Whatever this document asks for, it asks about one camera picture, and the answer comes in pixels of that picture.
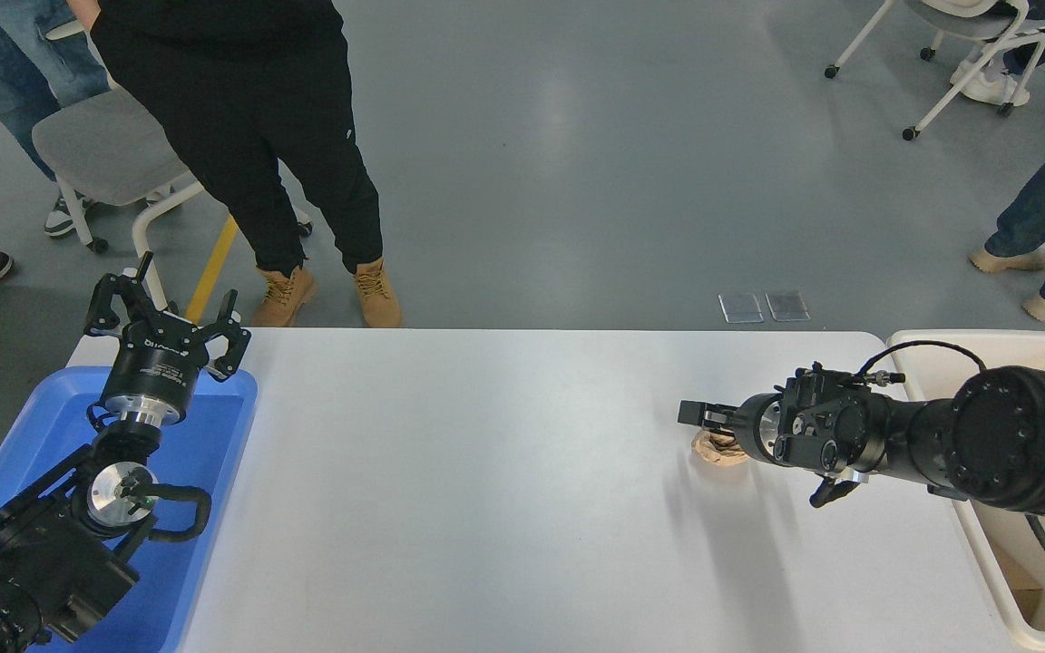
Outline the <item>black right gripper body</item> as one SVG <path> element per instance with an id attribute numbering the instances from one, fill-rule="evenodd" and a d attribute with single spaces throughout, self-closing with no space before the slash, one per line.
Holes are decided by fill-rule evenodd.
<path id="1" fill-rule="evenodd" d="M 749 397 L 730 418 L 735 441 L 758 462 L 770 460 L 770 394 Z"/>

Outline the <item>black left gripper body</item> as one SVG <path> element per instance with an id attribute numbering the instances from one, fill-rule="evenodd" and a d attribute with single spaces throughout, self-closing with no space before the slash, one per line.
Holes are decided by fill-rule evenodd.
<path id="1" fill-rule="evenodd" d="M 171 412 L 190 406 L 208 353 L 199 328 L 175 314 L 134 319 L 121 331 L 119 355 L 103 389 L 109 412 L 150 398 Z"/>

